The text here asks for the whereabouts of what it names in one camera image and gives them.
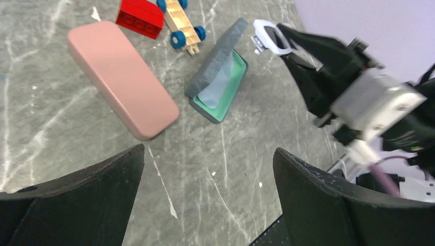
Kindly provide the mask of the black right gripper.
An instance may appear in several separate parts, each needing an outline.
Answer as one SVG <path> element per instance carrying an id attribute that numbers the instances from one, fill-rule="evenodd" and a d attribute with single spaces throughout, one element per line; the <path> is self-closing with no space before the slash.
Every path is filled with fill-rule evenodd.
<path id="1" fill-rule="evenodd" d="M 365 53 L 368 45 L 354 38 L 349 44 L 323 35 L 300 32 L 284 23 L 277 24 L 284 36 L 301 46 L 322 63 L 319 69 L 299 56 L 282 56 L 307 110 L 316 116 L 313 123 L 318 128 L 331 124 L 337 114 L 331 110 L 332 103 L 365 70 L 379 67 L 379 63 Z"/>

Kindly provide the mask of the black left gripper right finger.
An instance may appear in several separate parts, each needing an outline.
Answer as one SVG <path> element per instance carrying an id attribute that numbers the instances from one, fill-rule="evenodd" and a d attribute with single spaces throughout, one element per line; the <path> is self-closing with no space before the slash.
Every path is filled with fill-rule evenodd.
<path id="1" fill-rule="evenodd" d="M 273 172 L 292 245 L 434 245 L 434 204 L 379 193 L 277 148 Z"/>

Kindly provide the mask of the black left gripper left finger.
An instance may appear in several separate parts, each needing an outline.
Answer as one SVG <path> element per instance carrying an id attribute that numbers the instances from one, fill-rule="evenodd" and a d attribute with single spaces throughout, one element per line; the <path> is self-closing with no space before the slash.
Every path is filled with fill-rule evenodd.
<path id="1" fill-rule="evenodd" d="M 63 177 L 1 193 L 1 245 L 121 245 L 144 145 Z"/>

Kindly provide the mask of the white-framed sunglasses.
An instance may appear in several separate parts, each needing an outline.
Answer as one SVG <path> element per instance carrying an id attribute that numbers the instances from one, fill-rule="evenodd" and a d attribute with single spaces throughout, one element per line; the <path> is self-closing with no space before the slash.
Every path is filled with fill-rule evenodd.
<path id="1" fill-rule="evenodd" d="M 255 19 L 253 26 L 255 34 L 251 40 L 255 45 L 255 54 L 259 55 L 265 50 L 270 50 L 277 56 L 292 52 L 292 45 L 276 24 L 264 19 Z"/>

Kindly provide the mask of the grey-blue glasses case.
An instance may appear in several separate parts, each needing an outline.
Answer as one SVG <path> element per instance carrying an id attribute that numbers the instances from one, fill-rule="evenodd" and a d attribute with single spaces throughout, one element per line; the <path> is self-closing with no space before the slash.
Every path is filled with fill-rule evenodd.
<path id="1" fill-rule="evenodd" d="M 185 89 L 185 94 L 189 97 L 190 105 L 214 124 L 221 123 L 226 117 L 248 70 L 248 63 L 235 50 L 235 46 L 246 30 L 247 25 L 248 23 L 244 18 L 239 18 L 221 35 Z M 230 53 L 234 59 L 230 81 L 218 106 L 215 109 L 207 108 L 198 99 L 197 95 L 216 77 Z"/>

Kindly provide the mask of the pink glasses case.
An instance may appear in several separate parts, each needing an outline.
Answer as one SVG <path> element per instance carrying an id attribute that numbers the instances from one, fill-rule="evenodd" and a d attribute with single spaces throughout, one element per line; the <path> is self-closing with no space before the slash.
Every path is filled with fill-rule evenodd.
<path id="1" fill-rule="evenodd" d="M 68 32 L 70 55 L 138 140 L 170 126 L 180 111 L 122 30 L 102 21 Z"/>

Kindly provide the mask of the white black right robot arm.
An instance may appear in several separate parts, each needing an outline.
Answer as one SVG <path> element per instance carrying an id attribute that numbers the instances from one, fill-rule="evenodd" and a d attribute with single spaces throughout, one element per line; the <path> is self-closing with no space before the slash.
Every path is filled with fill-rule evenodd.
<path id="1" fill-rule="evenodd" d="M 334 132 L 347 155 L 369 167 L 380 156 L 369 143 L 380 137 L 383 151 L 415 153 L 408 163 L 434 174 L 434 80 L 428 71 L 416 85 L 403 83 L 384 72 L 384 65 L 366 52 L 367 45 L 354 39 L 346 45 L 323 35 L 277 25 L 286 41 L 299 45 L 319 60 L 320 68 L 294 53 L 281 56 L 315 116 L 319 128 L 334 119 Z"/>

